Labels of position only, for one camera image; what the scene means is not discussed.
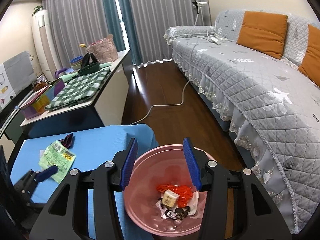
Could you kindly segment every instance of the pink bowl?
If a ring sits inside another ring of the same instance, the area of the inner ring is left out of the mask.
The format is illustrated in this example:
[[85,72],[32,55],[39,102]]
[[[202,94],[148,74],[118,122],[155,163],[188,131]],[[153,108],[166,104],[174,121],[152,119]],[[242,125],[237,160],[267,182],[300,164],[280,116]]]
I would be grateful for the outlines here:
[[163,184],[192,185],[182,144],[165,145],[140,156],[133,167],[129,185],[124,190],[124,205],[132,221],[142,229],[158,236],[185,236],[200,229],[207,193],[200,192],[197,212],[186,217],[180,225],[162,219],[156,207]]

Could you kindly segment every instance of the green checkered cloth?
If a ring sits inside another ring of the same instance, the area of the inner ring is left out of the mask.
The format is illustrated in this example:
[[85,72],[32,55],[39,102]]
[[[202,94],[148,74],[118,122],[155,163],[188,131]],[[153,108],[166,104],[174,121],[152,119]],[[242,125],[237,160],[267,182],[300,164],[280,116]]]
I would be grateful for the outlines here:
[[70,104],[79,104],[93,97],[108,72],[109,70],[105,69],[71,80],[51,103],[46,106],[46,109],[48,111],[56,110]]

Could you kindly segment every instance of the stacked bowls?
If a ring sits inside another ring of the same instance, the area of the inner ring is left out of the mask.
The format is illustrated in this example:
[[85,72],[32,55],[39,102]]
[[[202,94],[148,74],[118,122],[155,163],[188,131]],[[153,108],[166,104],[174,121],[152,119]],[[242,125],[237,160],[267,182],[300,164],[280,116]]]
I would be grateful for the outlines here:
[[72,59],[70,61],[71,67],[74,70],[81,68],[82,59],[83,59],[83,56],[75,57],[74,59]]

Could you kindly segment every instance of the sofa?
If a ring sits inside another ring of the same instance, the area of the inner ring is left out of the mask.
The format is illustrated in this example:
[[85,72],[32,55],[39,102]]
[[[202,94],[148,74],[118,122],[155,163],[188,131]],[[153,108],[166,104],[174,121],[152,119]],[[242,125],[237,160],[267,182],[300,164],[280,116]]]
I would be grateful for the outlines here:
[[320,88],[297,70],[308,24],[320,26],[281,13],[288,16],[287,35],[276,59],[236,44],[245,11],[220,12],[215,26],[171,27],[164,38],[222,128],[247,150],[242,155],[253,161],[250,168],[298,234],[320,214]]

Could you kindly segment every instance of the red plastic bag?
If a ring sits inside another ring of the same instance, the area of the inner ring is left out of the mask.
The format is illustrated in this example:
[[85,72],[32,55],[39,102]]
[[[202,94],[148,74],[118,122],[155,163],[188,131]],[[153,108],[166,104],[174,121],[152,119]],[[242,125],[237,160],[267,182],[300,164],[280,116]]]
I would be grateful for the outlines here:
[[191,188],[188,186],[160,185],[157,187],[157,191],[161,193],[164,193],[168,189],[180,196],[178,199],[178,207],[187,206],[189,199],[193,196]]

